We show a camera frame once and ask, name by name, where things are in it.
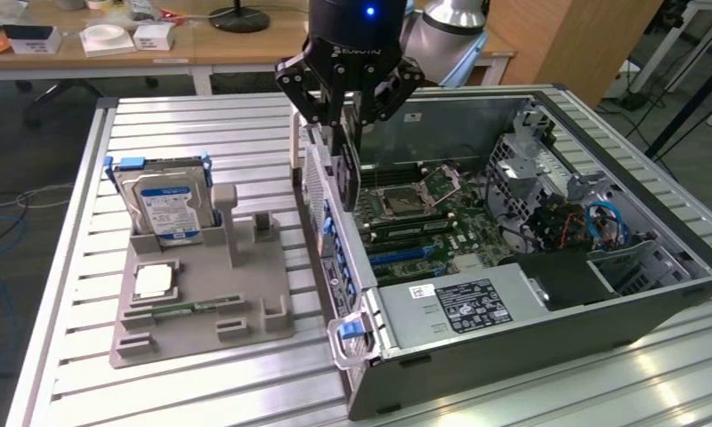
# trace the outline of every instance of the desk lamp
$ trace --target desk lamp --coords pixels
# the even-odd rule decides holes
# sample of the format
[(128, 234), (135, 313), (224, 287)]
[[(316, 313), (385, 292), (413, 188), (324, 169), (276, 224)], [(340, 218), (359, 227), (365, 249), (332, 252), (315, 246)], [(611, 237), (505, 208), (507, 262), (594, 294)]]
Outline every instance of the desk lamp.
[(233, 7), (223, 7), (211, 13), (211, 25), (232, 33), (255, 33), (269, 26), (269, 15), (241, 7), (240, 0), (235, 0)]

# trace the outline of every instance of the circuit board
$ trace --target circuit board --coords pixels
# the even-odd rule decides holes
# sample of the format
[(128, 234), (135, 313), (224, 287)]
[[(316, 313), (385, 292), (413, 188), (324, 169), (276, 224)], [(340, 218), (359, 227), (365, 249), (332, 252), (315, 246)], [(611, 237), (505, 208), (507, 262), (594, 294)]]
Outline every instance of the circuit board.
[(449, 165), (361, 189), (353, 216), (380, 286), (493, 267), (512, 255), (472, 183)]

